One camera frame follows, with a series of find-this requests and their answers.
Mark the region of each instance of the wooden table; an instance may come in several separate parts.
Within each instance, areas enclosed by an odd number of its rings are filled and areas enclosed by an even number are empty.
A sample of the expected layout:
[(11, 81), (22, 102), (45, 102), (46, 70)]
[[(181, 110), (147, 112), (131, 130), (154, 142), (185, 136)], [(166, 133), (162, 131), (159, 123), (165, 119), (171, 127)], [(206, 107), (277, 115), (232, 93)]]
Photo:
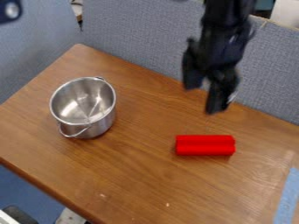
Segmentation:
[[(67, 139), (53, 92), (101, 75), (117, 89), (115, 125), (101, 138)], [(272, 223), (289, 170), (299, 167), (299, 128), (240, 104), (206, 116), (206, 96), (75, 45), (0, 107), (3, 164), (94, 223)], [(234, 135), (238, 152), (178, 157), (181, 134)]]

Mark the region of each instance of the gray fabric partition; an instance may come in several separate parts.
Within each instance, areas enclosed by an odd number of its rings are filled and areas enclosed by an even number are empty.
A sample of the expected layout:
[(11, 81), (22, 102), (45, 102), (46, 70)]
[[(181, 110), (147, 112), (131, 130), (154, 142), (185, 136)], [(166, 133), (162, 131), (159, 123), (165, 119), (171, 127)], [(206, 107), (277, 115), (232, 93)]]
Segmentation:
[(86, 44), (179, 79), (186, 40), (199, 36), (202, 12), (202, 4), (186, 0), (89, 0)]
[[(199, 37), (203, 8), (193, 0), (89, 0), (83, 36), (93, 46), (175, 79), (186, 39)], [(238, 102), (299, 124), (299, 32), (254, 18), (257, 36), (240, 64)]]
[(69, 0), (23, 0), (23, 11), (0, 26), (0, 103), (81, 42)]

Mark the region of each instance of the red foam block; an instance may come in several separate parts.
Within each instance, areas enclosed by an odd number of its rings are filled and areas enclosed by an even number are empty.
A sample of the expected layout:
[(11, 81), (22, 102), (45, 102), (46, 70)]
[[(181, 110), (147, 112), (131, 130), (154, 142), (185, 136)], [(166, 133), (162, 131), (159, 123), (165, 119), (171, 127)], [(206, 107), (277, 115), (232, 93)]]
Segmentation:
[(178, 136), (175, 148), (181, 156), (230, 156), (237, 151), (233, 136)]

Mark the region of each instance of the stainless steel pot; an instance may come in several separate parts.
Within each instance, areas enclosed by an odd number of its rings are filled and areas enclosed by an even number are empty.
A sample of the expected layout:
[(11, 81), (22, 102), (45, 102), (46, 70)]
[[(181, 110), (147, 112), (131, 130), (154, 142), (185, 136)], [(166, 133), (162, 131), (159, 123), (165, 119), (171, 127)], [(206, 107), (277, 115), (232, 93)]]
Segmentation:
[(115, 89), (102, 77), (71, 80), (53, 94), (51, 113), (66, 137), (97, 137), (115, 121)]

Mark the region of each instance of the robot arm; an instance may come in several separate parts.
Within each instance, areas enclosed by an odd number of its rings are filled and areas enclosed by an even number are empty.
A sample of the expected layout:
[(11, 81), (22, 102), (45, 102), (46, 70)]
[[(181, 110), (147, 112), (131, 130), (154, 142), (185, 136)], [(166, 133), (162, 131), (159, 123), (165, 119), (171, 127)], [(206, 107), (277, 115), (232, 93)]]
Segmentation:
[(238, 89), (237, 64), (254, 37), (249, 15), (256, 3), (257, 0), (207, 0), (201, 40), (189, 39), (182, 62), (183, 85), (187, 89), (199, 88), (203, 78), (209, 78), (209, 114), (228, 109)]

